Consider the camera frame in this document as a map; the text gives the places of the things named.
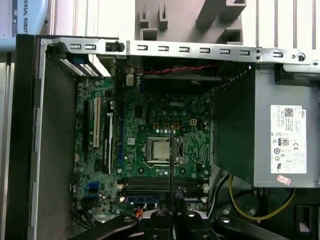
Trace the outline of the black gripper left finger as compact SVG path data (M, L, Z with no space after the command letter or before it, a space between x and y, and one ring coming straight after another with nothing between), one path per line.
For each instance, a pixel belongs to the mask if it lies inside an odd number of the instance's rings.
M160 195L159 210L144 212L142 219L122 214L90 227L72 240L172 240L172 199L169 193Z

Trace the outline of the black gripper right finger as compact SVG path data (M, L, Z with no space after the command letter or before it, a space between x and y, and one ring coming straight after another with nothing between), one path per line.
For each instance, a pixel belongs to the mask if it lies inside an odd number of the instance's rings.
M207 216L188 210L185 190L174 194L174 226L178 240L284 240L285 237L231 215L213 222Z

